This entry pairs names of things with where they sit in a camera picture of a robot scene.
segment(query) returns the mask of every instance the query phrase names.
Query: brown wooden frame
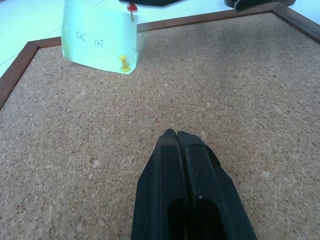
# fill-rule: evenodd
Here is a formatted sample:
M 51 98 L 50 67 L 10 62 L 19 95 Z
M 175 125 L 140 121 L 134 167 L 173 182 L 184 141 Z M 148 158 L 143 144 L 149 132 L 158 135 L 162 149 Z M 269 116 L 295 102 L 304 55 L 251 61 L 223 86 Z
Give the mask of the brown wooden frame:
M 290 24 L 318 44 L 320 44 L 320 25 L 291 10 L 282 3 L 269 3 L 252 7 L 242 11 L 227 10 L 201 15 L 186 16 L 162 21 L 138 24 L 137 31 L 146 32 L 159 29 L 173 28 L 191 24 L 200 24 L 217 20 L 232 19 L 250 15 L 273 13 L 281 20 Z M 0 78 L 0 110 L 5 105 L 10 94 L 15 89 L 28 65 L 36 55 L 38 49 L 61 45 L 61 37 L 29 41 L 22 51 Z

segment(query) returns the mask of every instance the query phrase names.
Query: green sticky note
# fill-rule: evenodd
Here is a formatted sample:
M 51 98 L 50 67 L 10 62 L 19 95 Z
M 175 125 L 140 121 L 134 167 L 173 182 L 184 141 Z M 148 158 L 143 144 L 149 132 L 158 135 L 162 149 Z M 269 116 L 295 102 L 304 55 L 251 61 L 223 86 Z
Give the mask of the green sticky note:
M 138 61 L 138 16 L 83 0 L 65 0 L 61 43 L 63 56 L 92 68 L 130 74 Z M 122 71 L 120 56 L 130 71 Z

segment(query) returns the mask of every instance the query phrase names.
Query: note pinned to board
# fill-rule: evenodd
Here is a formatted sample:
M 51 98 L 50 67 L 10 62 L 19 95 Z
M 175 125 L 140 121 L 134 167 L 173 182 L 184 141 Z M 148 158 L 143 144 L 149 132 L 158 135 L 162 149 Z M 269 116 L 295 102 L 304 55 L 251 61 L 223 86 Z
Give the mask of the note pinned to board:
M 137 15 L 83 0 L 65 0 L 61 43 L 63 56 L 88 67 L 130 74 L 138 61 Z M 120 56 L 126 56 L 128 72 Z

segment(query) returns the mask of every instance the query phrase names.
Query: white surface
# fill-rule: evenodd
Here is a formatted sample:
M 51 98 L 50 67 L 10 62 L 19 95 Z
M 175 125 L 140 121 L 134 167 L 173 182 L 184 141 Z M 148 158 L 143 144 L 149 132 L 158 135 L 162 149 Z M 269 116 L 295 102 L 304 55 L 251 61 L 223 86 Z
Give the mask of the white surface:
M 126 11 L 118 0 L 86 0 Z M 63 0 L 0 0 L 0 76 L 28 41 L 61 35 Z M 320 0 L 296 0 L 290 7 L 320 24 Z M 147 23 L 229 10 L 224 0 L 183 0 L 170 6 L 138 6 L 139 22 Z

